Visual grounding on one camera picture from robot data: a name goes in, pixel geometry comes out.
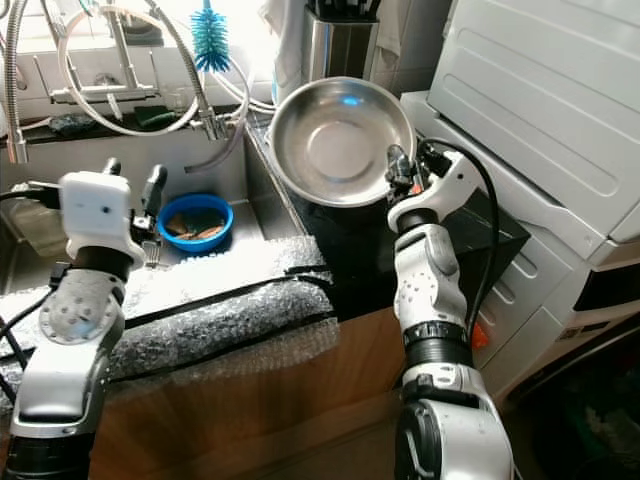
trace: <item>blue plastic bowl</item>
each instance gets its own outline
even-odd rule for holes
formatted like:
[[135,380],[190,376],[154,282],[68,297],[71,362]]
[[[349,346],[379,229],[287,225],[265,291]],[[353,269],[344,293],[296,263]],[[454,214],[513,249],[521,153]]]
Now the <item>blue plastic bowl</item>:
[[[213,208],[217,210],[222,218],[224,218],[224,228],[216,235],[204,240],[182,240],[176,238],[167,232],[165,224],[180,212],[186,212],[195,208]],[[165,205],[158,215],[158,231],[167,239],[167,241],[176,248],[190,253],[204,253],[217,247],[229,234],[231,225],[233,224],[233,210],[231,205],[220,197],[208,195],[205,193],[194,193],[176,198],[172,202]]]

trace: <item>metal container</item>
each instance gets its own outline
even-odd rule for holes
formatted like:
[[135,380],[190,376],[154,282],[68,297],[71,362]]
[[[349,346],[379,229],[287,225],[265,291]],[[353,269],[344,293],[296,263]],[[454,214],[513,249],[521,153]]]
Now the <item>metal container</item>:
[[377,38],[377,21],[321,20],[305,8],[302,81],[343,75],[368,80]]
[[413,127],[383,88],[335,77],[305,85],[278,109],[271,124],[271,162],[295,193],[331,207],[369,205],[387,192],[387,149],[413,158]]

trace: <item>stainless steel bowl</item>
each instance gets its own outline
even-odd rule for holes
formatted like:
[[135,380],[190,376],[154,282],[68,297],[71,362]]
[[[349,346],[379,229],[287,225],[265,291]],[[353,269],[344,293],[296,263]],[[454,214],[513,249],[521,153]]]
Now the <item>stainless steel bowl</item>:
[[271,124],[276,173],[298,195],[331,207],[368,205],[385,195],[393,144],[414,157],[415,134],[400,102],[373,83],[349,77],[300,88]]

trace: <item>brush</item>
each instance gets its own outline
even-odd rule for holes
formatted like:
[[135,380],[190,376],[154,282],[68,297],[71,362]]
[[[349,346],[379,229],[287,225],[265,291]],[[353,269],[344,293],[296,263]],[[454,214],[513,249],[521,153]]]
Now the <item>brush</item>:
[[210,0],[204,0],[203,9],[191,16],[191,33],[198,70],[228,71],[227,18],[213,11]]

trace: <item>washing machine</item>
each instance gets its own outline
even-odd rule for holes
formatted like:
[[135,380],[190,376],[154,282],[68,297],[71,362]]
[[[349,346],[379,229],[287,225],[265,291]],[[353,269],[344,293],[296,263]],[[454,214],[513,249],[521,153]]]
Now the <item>washing machine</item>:
[[640,311],[640,5],[458,0],[418,132],[464,146],[531,239],[481,310],[509,392]]

